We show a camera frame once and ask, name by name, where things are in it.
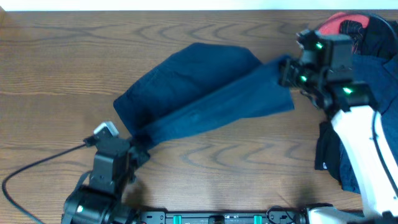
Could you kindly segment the navy blue shorts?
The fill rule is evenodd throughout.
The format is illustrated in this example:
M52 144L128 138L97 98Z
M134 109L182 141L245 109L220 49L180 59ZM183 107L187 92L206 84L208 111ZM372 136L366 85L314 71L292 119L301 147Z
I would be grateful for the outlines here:
M262 63L244 47L194 43L147 72L113 106L138 143L152 148L292 110L278 65L279 59Z

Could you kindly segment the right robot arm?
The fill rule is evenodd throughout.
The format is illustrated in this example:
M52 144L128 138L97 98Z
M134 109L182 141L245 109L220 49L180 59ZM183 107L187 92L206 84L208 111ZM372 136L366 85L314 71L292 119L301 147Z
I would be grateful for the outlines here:
M279 83L299 88L331 117L359 185L362 216L332 205L309 205L301 223L397 223L397 162L386 141L381 114L369 85L354 80L350 36L297 34L299 58L280 63Z

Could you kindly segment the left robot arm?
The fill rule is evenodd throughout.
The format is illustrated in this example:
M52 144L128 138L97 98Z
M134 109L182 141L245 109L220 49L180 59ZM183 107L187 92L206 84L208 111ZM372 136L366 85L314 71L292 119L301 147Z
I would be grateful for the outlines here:
M140 212L122 203L125 187L150 155L130 139L88 137L95 146L93 169L84 173L63 206L62 224L140 223Z

